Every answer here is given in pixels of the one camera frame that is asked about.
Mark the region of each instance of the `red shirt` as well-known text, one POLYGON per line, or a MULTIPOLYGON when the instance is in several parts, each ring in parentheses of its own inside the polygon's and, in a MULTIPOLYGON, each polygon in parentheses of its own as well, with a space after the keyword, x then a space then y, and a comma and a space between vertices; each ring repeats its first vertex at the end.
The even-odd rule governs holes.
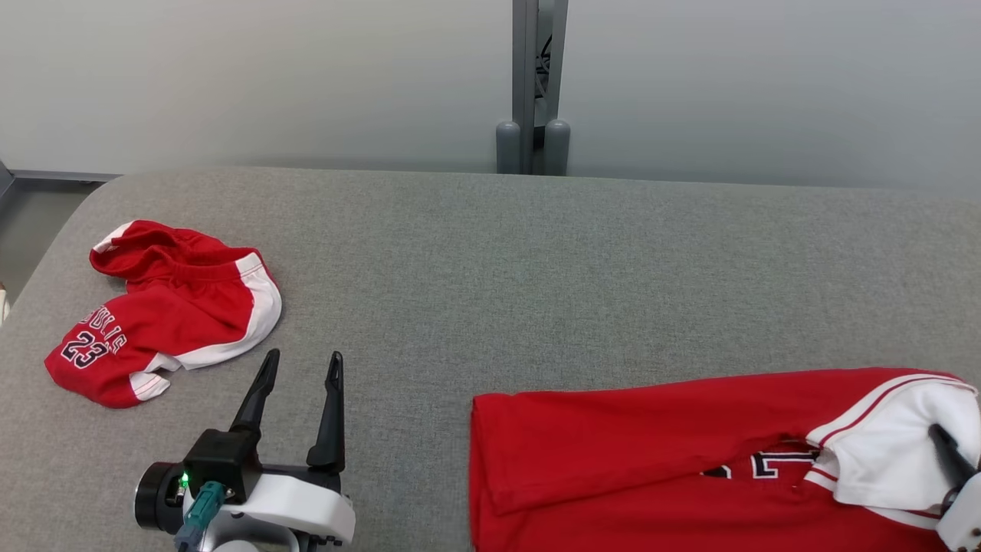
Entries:
POLYGON ((936 508, 881 506, 942 502, 939 464, 923 468, 936 416, 978 460, 981 437, 965 436, 981 417, 973 393, 947 374, 864 368, 480 396, 473 542, 479 552, 943 552, 936 508), (964 400, 936 395, 947 392, 964 400), (890 441, 904 452, 877 466, 890 441))

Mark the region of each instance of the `cable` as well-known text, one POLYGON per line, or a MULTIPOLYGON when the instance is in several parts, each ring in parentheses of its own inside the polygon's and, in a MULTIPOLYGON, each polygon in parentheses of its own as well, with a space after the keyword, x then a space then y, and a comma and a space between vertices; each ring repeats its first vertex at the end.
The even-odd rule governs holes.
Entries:
POLYGON ((544 88, 544 86, 542 86, 542 79, 538 75, 535 75, 535 88, 537 88, 539 90, 539 94, 540 94, 540 95, 536 95, 535 96, 535 99, 538 99, 540 97, 544 98, 545 97, 545 88, 544 88))

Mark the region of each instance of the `white wall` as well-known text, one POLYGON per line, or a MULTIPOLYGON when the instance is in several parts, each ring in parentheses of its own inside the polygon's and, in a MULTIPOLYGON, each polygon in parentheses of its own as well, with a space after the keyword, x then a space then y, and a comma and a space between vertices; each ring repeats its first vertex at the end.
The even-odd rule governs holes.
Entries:
POLYGON ((508 0, 5 0, 13 171, 494 170, 508 0))
POLYGON ((572 0, 569 174, 981 189, 981 2, 572 0))

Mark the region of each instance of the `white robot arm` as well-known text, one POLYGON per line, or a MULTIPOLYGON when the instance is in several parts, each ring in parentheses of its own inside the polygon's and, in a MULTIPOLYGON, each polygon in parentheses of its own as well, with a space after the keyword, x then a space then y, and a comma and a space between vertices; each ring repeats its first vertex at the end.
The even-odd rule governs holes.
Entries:
POLYGON ((279 358, 276 349, 266 355, 228 431, 206 430, 183 462, 152 465, 136 487, 136 522, 174 534, 178 552, 253 552, 253 542, 317 552, 354 538, 354 509, 340 492, 343 357, 331 356, 306 467, 262 465, 256 451, 279 358))

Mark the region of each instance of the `gray table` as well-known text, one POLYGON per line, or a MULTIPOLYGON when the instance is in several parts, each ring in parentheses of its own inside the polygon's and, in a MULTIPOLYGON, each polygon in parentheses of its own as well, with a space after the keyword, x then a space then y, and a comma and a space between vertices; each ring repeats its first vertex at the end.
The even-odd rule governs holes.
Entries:
POLYGON ((302 463, 346 367, 354 548, 468 547, 475 394, 905 364, 981 383, 981 209, 908 193, 494 175, 222 169, 123 177, 81 206, 0 329, 0 549, 172 550, 132 520, 153 461, 225 427, 283 350, 260 454, 302 463), (260 249, 262 346, 110 411, 42 360, 123 291, 88 265, 149 218, 260 249))

